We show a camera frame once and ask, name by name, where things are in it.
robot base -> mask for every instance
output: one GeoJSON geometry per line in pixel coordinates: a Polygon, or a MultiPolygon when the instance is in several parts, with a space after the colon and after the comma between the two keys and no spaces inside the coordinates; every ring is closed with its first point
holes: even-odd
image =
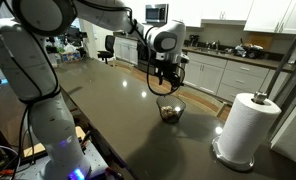
{"type": "MultiPolygon", "coordinates": [[[[84,153],[91,165],[91,173],[87,179],[91,179],[93,177],[96,177],[105,173],[105,169],[108,167],[108,165],[105,162],[105,160],[101,157],[101,155],[99,154],[95,146],[90,141],[87,142],[86,148],[87,149],[84,151],[84,153]]],[[[37,179],[37,175],[39,174],[39,171],[44,169],[48,161],[49,161],[48,156],[38,159],[36,161],[36,164],[31,165],[31,167],[25,171],[17,173],[16,179],[27,179],[27,180],[37,179]]]]}

cabinet handle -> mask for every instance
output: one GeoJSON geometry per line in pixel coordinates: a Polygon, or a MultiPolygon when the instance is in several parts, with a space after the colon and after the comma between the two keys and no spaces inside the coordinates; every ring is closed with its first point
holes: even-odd
{"type": "Polygon", "coordinates": [[[281,24],[280,29],[279,29],[279,33],[281,33],[284,30],[284,23],[281,24]]]}
{"type": "Polygon", "coordinates": [[[279,22],[278,22],[278,24],[277,24],[274,32],[277,32],[278,31],[278,27],[279,27],[279,22]]]}
{"type": "Polygon", "coordinates": [[[240,67],[240,69],[245,70],[245,71],[249,71],[250,69],[245,68],[245,67],[240,67]]]}
{"type": "Polygon", "coordinates": [[[241,84],[245,84],[245,82],[243,82],[242,80],[238,80],[238,79],[236,79],[236,82],[239,82],[241,84]]]}

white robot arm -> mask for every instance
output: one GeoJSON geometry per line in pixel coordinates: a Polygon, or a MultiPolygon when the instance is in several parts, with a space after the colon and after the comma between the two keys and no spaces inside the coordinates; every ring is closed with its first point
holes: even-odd
{"type": "Polygon", "coordinates": [[[76,171],[87,178],[93,169],[79,146],[44,37],[62,34],[77,16],[109,30],[124,30],[165,53],[161,67],[171,79],[168,66],[188,59],[181,53],[185,25],[171,21],[160,28],[143,26],[119,0],[13,0],[12,8],[16,19],[0,19],[0,69],[27,104],[28,122],[50,157],[36,178],[69,179],[76,171]]]}

office chair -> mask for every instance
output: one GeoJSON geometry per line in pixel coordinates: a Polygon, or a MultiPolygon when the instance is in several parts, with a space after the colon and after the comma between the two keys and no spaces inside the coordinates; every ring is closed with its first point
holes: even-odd
{"type": "Polygon", "coordinates": [[[98,58],[105,60],[106,64],[108,64],[107,58],[114,57],[114,44],[115,44],[115,37],[112,35],[107,35],[105,40],[105,48],[107,51],[97,52],[98,58]]]}

